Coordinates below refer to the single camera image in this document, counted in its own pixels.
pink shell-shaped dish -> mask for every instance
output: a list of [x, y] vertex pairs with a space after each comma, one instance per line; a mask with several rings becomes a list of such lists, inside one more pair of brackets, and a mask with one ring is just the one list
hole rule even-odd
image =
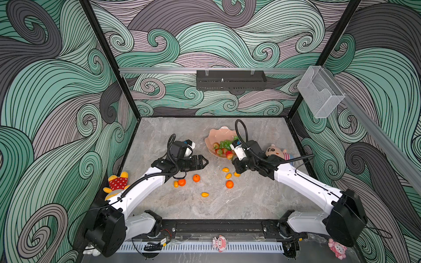
[[216, 154], [215, 150], [213, 149], [213, 144], [219, 143], [220, 141], [224, 140], [233, 141], [234, 136], [237, 136], [235, 130], [230, 130], [227, 126], [222, 126], [219, 130], [210, 130], [209, 136], [205, 139], [205, 143], [211, 154], [215, 155], [216, 157], [226, 158], [224, 154], [222, 155], [222, 157]]

robotic arm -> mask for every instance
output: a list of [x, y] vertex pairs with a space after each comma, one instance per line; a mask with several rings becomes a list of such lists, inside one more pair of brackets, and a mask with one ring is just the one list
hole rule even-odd
[[244, 123], [237, 120], [235, 129], [239, 140], [231, 144], [231, 149], [234, 149], [237, 156], [232, 160], [236, 172], [241, 174], [246, 170], [258, 171], [262, 176], [300, 192], [322, 210], [319, 213], [289, 210], [279, 220], [282, 235], [286, 238], [293, 232], [324, 234], [347, 247], [354, 246], [368, 220], [359, 196], [350, 189], [341, 191], [306, 175], [290, 164], [293, 160], [286, 161], [277, 155], [267, 157], [256, 141], [243, 141], [238, 132], [238, 122], [242, 123], [246, 138], [248, 137]]
[[158, 236], [162, 218], [150, 210], [130, 216], [134, 208], [178, 172], [201, 170], [209, 163], [202, 155], [192, 156], [195, 144], [191, 140], [174, 140], [175, 134], [168, 141], [167, 154], [155, 160], [130, 187], [107, 201], [94, 201], [85, 216], [85, 238], [91, 244], [85, 254], [109, 257], [125, 240], [140, 234]]

wall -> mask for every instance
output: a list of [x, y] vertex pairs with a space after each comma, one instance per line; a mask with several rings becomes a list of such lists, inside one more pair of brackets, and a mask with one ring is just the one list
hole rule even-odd
[[[120, 67], [314, 65], [348, 1], [91, 0]], [[296, 76], [268, 75], [268, 90], [197, 91], [195, 75], [127, 74], [144, 116], [285, 116]]]
[[68, 226], [136, 119], [78, 0], [1, 1], [0, 35], [2, 260], [74, 262]]
[[[358, 10], [326, 67], [421, 170], [421, 3], [394, 2]], [[392, 235], [364, 230], [358, 243], [367, 261], [419, 263], [421, 198], [347, 107], [316, 120], [303, 102], [293, 123], [306, 152], [316, 154], [319, 179], [355, 190], [369, 226]]]

pink plush toy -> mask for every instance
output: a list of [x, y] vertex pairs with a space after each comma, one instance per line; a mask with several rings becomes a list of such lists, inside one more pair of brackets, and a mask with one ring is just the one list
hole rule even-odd
[[218, 239], [216, 239], [216, 237], [214, 237], [212, 239], [212, 245], [214, 248], [218, 248], [219, 252], [222, 252], [225, 250], [226, 248], [226, 239], [225, 237], [219, 235]]
[[335, 252], [335, 256], [339, 258], [340, 260], [343, 260], [346, 258], [345, 251], [347, 250], [347, 247], [339, 244], [338, 242], [333, 241], [333, 239], [329, 238], [329, 247], [330, 249]]

plush doll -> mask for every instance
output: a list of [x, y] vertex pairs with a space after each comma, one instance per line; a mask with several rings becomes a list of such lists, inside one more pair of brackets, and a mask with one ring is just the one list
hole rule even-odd
[[335, 252], [335, 256], [339, 258], [340, 260], [343, 260], [346, 258], [345, 252], [347, 250], [347, 247], [339, 244], [338, 242], [333, 241], [333, 239], [329, 238], [329, 247], [330, 249]]
[[226, 249], [226, 239], [224, 236], [219, 235], [218, 238], [215, 236], [212, 239], [212, 246], [217, 248], [219, 252], [222, 252]]
[[275, 154], [281, 158], [283, 158], [284, 160], [289, 160], [289, 159], [293, 159], [294, 156], [292, 156], [291, 154], [287, 154], [287, 150], [283, 150], [281, 151], [281, 149], [279, 149], [278, 147], [276, 147], [273, 143], [271, 144], [271, 146], [269, 146], [269, 148], [266, 150], [266, 156]]
[[129, 174], [127, 172], [122, 172], [120, 177], [112, 175], [108, 178], [108, 187], [104, 187], [104, 192], [108, 195], [105, 197], [105, 201], [110, 199], [111, 197], [121, 193], [130, 185], [127, 185]]

